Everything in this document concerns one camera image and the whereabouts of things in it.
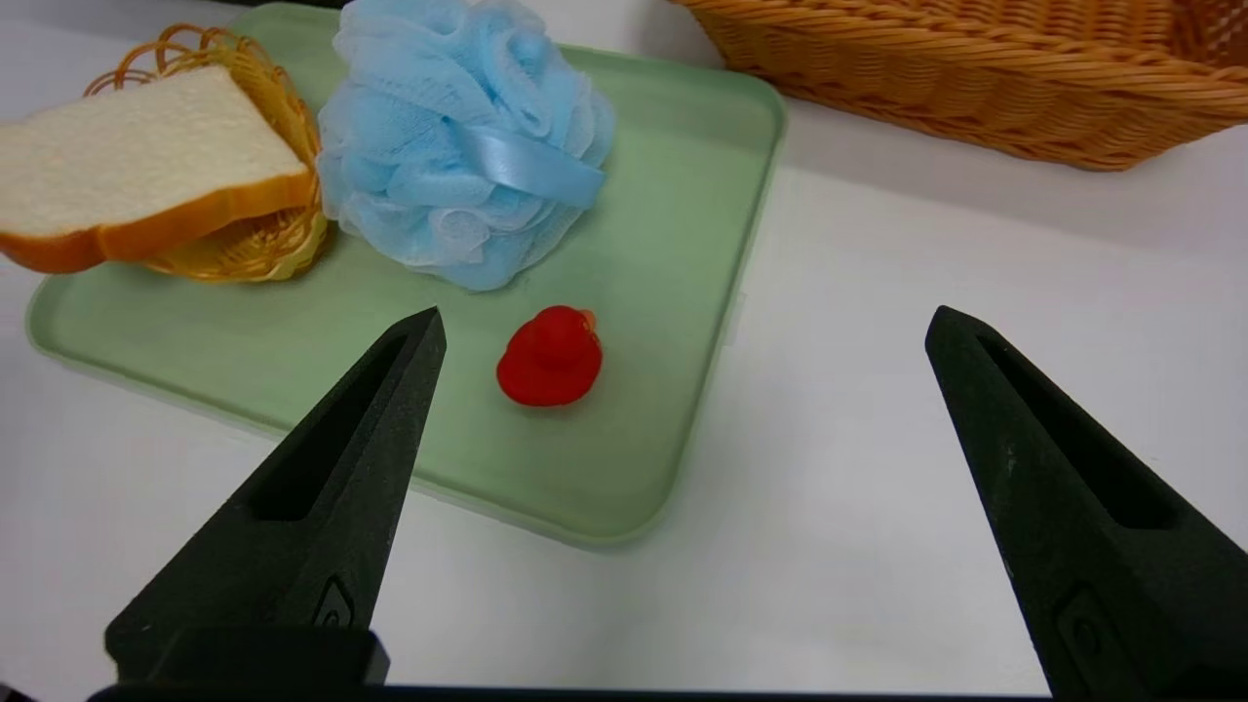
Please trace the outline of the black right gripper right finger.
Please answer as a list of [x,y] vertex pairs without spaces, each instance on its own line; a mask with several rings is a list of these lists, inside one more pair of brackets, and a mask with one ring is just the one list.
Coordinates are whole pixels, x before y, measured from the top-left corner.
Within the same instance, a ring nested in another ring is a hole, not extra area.
[[924,351],[1050,693],[1243,701],[1244,550],[987,324]]

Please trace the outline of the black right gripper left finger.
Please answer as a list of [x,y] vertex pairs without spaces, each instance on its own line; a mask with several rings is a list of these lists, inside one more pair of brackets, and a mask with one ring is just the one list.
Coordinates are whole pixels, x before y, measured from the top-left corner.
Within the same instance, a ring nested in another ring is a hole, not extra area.
[[361,687],[447,337],[436,307],[371,344],[105,630],[121,685]]

